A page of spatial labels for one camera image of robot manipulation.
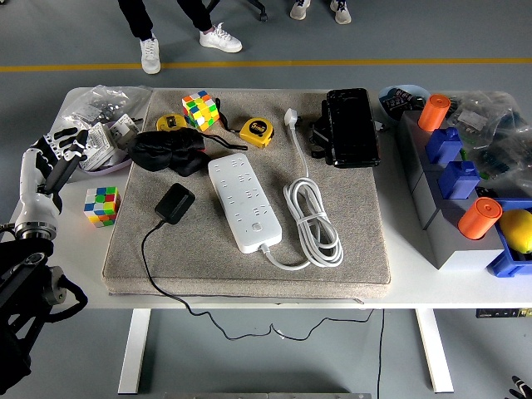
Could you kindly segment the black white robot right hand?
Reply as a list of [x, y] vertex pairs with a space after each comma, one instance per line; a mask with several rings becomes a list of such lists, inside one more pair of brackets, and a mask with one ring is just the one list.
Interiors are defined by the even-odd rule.
[[509, 394], [516, 399], [532, 399], [532, 389], [525, 383], [520, 377], [514, 375], [512, 382], [515, 385], [515, 388], [509, 389]]

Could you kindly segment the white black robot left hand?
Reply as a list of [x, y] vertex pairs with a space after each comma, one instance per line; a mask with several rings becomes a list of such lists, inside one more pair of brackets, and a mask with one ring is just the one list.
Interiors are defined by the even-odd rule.
[[15, 222], [19, 238], [53, 239], [62, 211], [60, 190], [86, 157], [88, 131], [76, 127], [42, 136], [22, 156], [19, 180], [22, 210]]

